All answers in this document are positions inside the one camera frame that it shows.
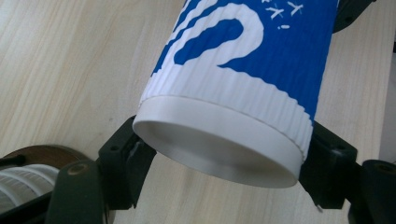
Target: wooden table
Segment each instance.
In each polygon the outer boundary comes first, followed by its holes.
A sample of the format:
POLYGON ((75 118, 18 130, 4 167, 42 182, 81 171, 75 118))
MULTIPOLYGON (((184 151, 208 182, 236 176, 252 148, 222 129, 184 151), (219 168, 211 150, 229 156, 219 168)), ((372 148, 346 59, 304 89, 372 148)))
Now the wooden table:
MULTIPOLYGON (((91 158, 136 113, 183 0, 0 0, 0 156, 57 144, 91 158)), ((316 120, 378 156, 396 1, 333 36, 316 120)), ((115 223, 347 223, 297 185, 247 187, 157 155, 136 210, 115 223)))

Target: blue pattern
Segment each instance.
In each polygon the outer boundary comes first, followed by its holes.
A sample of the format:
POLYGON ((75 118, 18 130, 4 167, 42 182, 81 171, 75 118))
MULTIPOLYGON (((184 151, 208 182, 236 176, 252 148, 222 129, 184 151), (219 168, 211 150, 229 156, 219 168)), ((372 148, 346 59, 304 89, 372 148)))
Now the blue pattern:
MULTIPOLYGON (((252 77, 274 84, 289 97, 297 100, 313 119, 318 103, 318 93, 330 46, 332 27, 338 0, 219 0, 201 15, 192 18, 163 50, 154 73, 163 65, 168 50, 201 18, 229 3, 244 4, 257 12, 264 26, 262 44, 243 58, 235 58, 219 67, 231 68, 252 77)), ((199 0, 191 0, 180 14, 177 27, 187 19, 187 14, 197 8, 199 0)), ((236 39, 244 32, 238 20, 223 20, 187 41, 175 55, 176 64, 199 57, 204 51, 221 43, 236 39)))

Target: paper cup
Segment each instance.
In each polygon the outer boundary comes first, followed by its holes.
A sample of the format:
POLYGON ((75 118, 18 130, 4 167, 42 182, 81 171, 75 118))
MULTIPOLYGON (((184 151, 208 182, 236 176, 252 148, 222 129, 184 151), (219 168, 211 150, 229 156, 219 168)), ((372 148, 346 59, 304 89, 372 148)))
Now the paper cup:
POLYGON ((259 187, 294 185, 337 2, 186 1, 134 131, 207 174, 259 187))

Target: black metal part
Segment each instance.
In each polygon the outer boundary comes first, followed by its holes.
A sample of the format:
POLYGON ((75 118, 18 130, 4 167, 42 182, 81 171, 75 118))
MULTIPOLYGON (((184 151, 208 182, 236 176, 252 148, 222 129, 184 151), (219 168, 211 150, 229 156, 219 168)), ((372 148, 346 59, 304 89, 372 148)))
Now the black metal part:
POLYGON ((50 193, 44 194, 0 215, 2 224, 42 224, 50 204, 50 193))
POLYGON ((396 165, 365 161, 361 167, 361 192, 374 223, 396 223, 396 165))
POLYGON ((18 155, 15 157, 11 158, 2 158, 0 159, 0 168, 3 168, 5 166, 21 166, 26 162, 26 158, 23 155, 18 155))
POLYGON ((360 166, 356 157, 356 148, 315 122, 300 183, 321 208, 341 209, 349 200, 350 224, 396 223, 396 165, 360 166))
POLYGON ((333 33, 347 28, 375 0, 340 0, 333 33))
POLYGON ((321 208, 340 209, 346 198, 345 183, 352 176, 358 151, 319 123, 308 157, 300 172, 300 183, 321 208))
POLYGON ((101 176, 95 161, 78 161, 58 174, 47 224, 107 223, 101 176))
POLYGON ((157 153, 134 133, 133 122, 134 117, 126 120, 99 150, 98 164, 110 210, 129 209, 132 204, 136 207, 157 153))

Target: blue and white cup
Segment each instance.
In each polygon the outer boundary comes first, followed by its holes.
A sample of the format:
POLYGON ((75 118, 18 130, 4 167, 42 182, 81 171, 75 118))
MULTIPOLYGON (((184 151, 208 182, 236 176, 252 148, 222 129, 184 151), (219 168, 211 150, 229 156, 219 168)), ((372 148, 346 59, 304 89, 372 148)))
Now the blue and white cup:
POLYGON ((338 0, 187 0, 134 131, 163 155, 252 186, 298 181, 338 0))

